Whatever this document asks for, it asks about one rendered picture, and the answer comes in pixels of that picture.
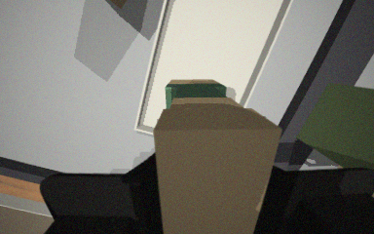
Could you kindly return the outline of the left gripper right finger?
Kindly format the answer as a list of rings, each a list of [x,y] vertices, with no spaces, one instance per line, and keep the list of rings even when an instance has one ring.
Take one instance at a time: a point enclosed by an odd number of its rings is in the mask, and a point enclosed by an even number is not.
[[[357,193],[373,195],[374,170],[284,171],[273,166],[253,234],[285,234],[303,198]]]

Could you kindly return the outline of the tan rectangular block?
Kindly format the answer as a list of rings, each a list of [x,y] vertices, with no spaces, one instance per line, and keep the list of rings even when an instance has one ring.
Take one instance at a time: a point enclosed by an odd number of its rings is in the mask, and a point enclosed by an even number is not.
[[[164,234],[253,234],[282,128],[212,79],[170,80],[166,107],[154,129]]]
[[[124,6],[127,0],[111,0],[117,7]]]

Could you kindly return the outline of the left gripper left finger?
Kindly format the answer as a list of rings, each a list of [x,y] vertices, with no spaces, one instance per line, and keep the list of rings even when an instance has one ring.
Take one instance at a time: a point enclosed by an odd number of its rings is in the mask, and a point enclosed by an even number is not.
[[[137,234],[164,234],[155,153],[126,174],[50,175],[40,192],[54,220],[59,215],[129,216]]]

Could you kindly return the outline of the white shallow tray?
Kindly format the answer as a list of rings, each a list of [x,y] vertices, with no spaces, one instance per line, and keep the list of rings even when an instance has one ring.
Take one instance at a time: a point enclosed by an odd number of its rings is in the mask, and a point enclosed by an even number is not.
[[[213,79],[246,108],[293,0],[164,0],[136,131],[153,135],[170,80]]]

